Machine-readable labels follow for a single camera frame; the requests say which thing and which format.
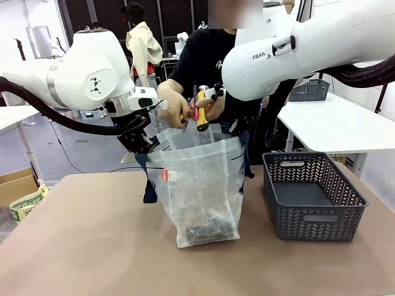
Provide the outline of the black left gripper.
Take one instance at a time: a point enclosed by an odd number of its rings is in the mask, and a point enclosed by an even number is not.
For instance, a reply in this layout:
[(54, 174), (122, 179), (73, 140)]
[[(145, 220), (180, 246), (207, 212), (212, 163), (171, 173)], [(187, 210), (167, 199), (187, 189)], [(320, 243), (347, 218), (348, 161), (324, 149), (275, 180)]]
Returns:
[(117, 136), (119, 142), (132, 154), (148, 154), (155, 147), (155, 137), (145, 133), (131, 133)]

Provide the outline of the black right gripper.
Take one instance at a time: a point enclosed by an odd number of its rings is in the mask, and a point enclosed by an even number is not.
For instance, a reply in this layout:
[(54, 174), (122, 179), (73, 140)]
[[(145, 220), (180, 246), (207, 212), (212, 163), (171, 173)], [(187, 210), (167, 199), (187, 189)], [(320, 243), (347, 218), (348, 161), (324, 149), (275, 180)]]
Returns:
[(232, 136), (239, 136), (244, 131), (248, 130), (249, 120), (247, 117), (239, 117), (235, 119), (229, 127), (229, 134)]

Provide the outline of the person's left hand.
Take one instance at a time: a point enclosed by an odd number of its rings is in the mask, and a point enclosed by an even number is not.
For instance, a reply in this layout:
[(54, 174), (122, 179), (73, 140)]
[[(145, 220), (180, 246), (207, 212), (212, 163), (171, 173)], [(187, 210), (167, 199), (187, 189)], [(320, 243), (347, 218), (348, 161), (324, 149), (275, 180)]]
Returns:
[(224, 90), (220, 90), (214, 94), (214, 98), (215, 100), (210, 98), (204, 99), (202, 102), (207, 121), (216, 120), (225, 110), (226, 92)]

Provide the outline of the person's right hand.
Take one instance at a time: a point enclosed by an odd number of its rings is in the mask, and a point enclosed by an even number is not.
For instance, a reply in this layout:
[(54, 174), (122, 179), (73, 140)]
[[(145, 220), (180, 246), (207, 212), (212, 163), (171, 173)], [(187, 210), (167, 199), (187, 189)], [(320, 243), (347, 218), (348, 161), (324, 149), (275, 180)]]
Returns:
[(159, 118), (165, 120), (170, 128), (183, 129), (184, 121), (189, 118), (189, 105), (182, 92), (183, 87), (173, 79), (157, 87), (158, 98), (167, 101), (167, 109), (159, 110)]

